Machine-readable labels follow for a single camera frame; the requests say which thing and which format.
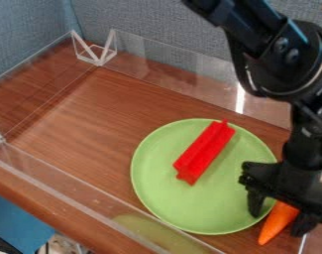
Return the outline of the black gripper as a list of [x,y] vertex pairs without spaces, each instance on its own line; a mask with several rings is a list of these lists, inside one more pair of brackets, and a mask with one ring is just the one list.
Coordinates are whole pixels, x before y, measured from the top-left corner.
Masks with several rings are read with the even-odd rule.
[[240,183],[248,190],[248,210],[260,217],[265,199],[273,197],[299,208],[304,213],[293,221],[291,235],[303,237],[321,223],[322,171],[305,171],[288,162],[242,163]]

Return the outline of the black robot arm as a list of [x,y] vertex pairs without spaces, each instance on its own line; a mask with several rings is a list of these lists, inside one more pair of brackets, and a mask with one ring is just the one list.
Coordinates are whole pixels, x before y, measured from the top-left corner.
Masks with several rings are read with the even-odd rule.
[[267,0],[182,0],[225,30],[244,90],[292,106],[292,133],[277,163],[245,162],[248,210],[272,197],[300,210],[291,234],[322,223],[322,27],[293,20]]

